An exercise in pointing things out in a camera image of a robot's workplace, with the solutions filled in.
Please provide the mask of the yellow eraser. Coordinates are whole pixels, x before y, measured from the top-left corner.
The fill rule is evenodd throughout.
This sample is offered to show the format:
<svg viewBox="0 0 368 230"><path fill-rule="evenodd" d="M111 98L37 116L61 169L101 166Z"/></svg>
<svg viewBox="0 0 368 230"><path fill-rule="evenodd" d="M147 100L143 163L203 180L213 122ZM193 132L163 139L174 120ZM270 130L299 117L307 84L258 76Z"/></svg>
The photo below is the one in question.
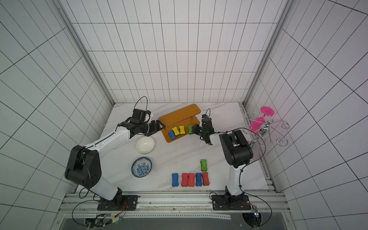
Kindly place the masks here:
<svg viewBox="0 0 368 230"><path fill-rule="evenodd" d="M186 131L185 131L185 127L184 127L184 126L180 126L180 127L179 127L179 130L180 130L180 134L181 134L181 135L184 135L184 134L186 133Z"/></svg>
<svg viewBox="0 0 368 230"><path fill-rule="evenodd" d="M176 136L179 136L181 133L180 133L180 131L179 131L179 129L177 128L177 127L173 127L172 128L172 131L174 132L174 134L176 135Z"/></svg>

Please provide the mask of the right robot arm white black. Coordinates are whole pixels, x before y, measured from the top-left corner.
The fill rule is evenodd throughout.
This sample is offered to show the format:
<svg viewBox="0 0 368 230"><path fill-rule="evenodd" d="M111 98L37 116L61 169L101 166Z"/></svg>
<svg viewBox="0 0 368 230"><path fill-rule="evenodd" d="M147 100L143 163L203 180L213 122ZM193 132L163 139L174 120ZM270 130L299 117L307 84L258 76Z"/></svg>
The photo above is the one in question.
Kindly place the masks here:
<svg viewBox="0 0 368 230"><path fill-rule="evenodd" d="M221 146L224 157L230 166L229 180L225 186L224 200L228 206L245 201L245 192L242 191L239 182L242 165L250 164L254 154L250 144L246 140L242 130L237 128L232 131L215 132L211 118L204 114L201 123L195 125L193 133L208 145Z"/></svg>

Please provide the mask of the red eraser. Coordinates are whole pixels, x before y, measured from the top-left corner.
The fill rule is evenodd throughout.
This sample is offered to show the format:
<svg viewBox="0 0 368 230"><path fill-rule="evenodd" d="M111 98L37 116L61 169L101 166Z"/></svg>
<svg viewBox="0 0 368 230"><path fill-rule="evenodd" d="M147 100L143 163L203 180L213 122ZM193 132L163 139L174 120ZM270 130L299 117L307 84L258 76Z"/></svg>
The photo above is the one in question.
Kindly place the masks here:
<svg viewBox="0 0 368 230"><path fill-rule="evenodd" d="M188 186L189 187L194 187L195 186L195 174L194 173L189 173L188 174Z"/></svg>
<svg viewBox="0 0 368 230"><path fill-rule="evenodd" d="M210 185L208 172L203 172L202 173L202 179L203 179L203 185L204 186Z"/></svg>
<svg viewBox="0 0 368 230"><path fill-rule="evenodd" d="M182 187L188 187L188 178L189 175L187 173L182 173L182 182L181 182Z"/></svg>

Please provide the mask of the orange wooden two-tier shelf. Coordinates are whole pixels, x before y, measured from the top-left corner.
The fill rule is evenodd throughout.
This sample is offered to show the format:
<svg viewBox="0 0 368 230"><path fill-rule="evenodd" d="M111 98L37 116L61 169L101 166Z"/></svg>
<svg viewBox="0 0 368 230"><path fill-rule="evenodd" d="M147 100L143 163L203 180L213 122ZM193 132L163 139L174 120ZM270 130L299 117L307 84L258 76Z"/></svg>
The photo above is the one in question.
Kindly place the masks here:
<svg viewBox="0 0 368 230"><path fill-rule="evenodd" d="M174 142L175 140L179 140L184 136L188 135L188 126L200 124L196 115L201 112L199 107L196 104L190 104L184 108L178 109L176 111L170 112L164 116L159 117L159 120L166 125L166 128L162 130L162 134L167 143ZM173 127L177 127L179 129L180 126L185 127L186 133L184 135L176 136L175 140L171 140L168 132L172 130Z"/></svg>

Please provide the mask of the blue eraser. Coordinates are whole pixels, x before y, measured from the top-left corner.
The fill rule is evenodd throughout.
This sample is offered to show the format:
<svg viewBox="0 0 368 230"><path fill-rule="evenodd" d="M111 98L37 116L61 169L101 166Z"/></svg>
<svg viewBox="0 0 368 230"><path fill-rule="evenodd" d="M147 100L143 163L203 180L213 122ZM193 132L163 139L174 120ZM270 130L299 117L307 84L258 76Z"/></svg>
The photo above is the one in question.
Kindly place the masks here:
<svg viewBox="0 0 368 230"><path fill-rule="evenodd" d="M168 135L170 137L171 140L175 140L176 139L176 135L175 135L175 132L173 130L170 130L168 132Z"/></svg>
<svg viewBox="0 0 368 230"><path fill-rule="evenodd" d="M196 179L196 180L195 180L195 185L196 185L196 186L202 186L202 185L203 185L203 182L202 182L202 173L199 173L199 172L198 172L198 173L196 173L196 174L195 174L195 177L196 177L196 178L195 178L195 179Z"/></svg>
<svg viewBox="0 0 368 230"><path fill-rule="evenodd" d="M179 186L179 175L178 173L172 174L172 187L178 187Z"/></svg>

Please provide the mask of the green eraser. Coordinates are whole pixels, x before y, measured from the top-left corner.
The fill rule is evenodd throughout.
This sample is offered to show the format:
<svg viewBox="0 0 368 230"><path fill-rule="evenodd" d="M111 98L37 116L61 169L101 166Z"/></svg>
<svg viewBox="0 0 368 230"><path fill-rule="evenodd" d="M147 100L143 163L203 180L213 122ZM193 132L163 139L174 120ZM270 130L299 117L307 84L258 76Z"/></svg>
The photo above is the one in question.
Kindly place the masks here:
<svg viewBox="0 0 368 230"><path fill-rule="evenodd" d="M189 125L187 128L188 128L188 134L193 134L193 125Z"/></svg>
<svg viewBox="0 0 368 230"><path fill-rule="evenodd" d="M201 171L202 172L207 172L208 171L207 160L206 159L201 159L200 164L201 164Z"/></svg>

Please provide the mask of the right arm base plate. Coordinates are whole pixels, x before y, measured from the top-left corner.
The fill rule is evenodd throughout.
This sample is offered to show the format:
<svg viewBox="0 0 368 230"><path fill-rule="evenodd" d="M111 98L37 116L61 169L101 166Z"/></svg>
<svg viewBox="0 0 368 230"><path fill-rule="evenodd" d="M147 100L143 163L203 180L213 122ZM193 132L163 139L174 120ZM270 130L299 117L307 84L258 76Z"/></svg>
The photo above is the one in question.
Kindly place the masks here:
<svg viewBox="0 0 368 230"><path fill-rule="evenodd" d="M211 195L212 208L216 211L251 210L252 206L247 195Z"/></svg>

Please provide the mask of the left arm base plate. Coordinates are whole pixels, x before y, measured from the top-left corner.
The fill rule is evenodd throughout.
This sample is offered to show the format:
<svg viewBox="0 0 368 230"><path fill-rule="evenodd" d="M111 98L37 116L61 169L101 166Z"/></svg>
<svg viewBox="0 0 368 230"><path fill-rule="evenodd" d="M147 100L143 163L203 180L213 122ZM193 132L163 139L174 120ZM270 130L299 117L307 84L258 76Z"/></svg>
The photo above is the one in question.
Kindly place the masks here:
<svg viewBox="0 0 368 230"><path fill-rule="evenodd" d="M98 211L135 211L138 204L138 195L117 194L113 200L101 198L97 207Z"/></svg>

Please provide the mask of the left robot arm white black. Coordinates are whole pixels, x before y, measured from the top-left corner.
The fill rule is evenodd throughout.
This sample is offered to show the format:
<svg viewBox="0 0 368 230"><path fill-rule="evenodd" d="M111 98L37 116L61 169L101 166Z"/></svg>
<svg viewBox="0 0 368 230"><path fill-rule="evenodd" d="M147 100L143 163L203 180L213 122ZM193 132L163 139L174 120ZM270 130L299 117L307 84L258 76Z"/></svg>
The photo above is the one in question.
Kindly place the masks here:
<svg viewBox="0 0 368 230"><path fill-rule="evenodd" d="M166 128L160 120L151 119L151 111L133 109L131 117L119 123L114 131L85 146L72 148L65 178L98 195L101 200L122 201L121 189L102 176L101 159L119 144L138 134L149 137Z"/></svg>

